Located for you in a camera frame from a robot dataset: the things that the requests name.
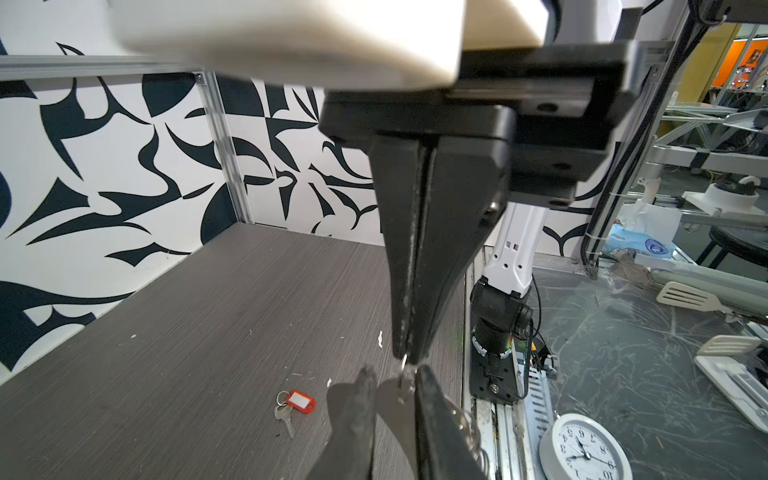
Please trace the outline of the red key tag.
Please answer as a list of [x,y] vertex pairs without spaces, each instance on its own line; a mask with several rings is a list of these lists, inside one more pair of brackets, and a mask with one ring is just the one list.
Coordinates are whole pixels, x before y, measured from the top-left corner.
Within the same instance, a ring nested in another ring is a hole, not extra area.
[[310,414],[316,408],[316,400],[299,390],[290,391],[285,398],[285,403],[303,414]]

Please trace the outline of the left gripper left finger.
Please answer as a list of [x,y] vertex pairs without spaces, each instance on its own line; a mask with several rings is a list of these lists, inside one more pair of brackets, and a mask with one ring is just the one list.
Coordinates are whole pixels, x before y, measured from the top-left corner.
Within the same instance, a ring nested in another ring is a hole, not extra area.
[[377,377],[370,365],[351,384],[332,434],[307,479],[371,479],[375,451]]

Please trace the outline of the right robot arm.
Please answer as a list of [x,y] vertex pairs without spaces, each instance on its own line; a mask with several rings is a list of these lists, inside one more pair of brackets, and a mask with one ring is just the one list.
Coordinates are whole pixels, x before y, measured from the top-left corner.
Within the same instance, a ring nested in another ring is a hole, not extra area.
[[522,397],[513,339],[534,333],[527,297],[546,217],[574,202],[644,70],[669,50],[624,40],[470,51],[449,87],[326,96],[321,132],[370,163],[397,359],[427,357],[453,288],[496,234],[470,296],[470,385],[496,402]]

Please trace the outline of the small silver key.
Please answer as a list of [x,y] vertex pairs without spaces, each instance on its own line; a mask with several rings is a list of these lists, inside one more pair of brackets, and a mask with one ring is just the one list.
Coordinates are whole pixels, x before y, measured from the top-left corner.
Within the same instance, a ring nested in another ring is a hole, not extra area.
[[274,409],[275,418],[285,426],[288,437],[294,438],[295,431],[292,425],[291,416],[293,407],[288,403],[288,391],[281,391],[276,395],[276,407]]

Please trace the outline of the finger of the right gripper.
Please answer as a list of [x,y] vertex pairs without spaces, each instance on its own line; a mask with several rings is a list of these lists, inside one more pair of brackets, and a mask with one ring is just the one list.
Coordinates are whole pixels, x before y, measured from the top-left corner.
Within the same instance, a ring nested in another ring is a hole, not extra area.
[[418,354],[417,271],[430,150],[413,138],[376,135],[368,156],[390,275],[392,351]]

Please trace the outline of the silver metal plate key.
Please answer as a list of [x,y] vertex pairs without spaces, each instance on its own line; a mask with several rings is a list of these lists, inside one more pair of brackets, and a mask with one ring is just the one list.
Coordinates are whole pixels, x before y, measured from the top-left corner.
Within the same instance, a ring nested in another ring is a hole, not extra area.
[[[330,387],[326,395],[331,428],[336,424],[352,383]],[[375,394],[376,421],[381,419],[392,432],[408,460],[412,474],[417,474],[415,407],[412,396],[399,397],[399,381],[392,378],[379,384]]]

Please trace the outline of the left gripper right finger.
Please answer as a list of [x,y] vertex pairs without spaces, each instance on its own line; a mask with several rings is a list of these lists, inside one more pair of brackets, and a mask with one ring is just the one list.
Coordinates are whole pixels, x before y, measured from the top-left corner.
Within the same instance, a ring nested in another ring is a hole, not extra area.
[[420,366],[415,375],[414,417],[418,479],[486,478],[428,365]]

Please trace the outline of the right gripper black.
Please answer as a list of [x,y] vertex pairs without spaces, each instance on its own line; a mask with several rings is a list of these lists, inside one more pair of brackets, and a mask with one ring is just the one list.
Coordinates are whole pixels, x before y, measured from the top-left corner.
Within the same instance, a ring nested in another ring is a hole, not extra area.
[[416,140],[427,163],[407,357],[427,356],[452,289],[512,201],[565,209],[607,154],[666,42],[466,51],[456,82],[418,92],[327,94],[320,131],[382,164],[380,138]]

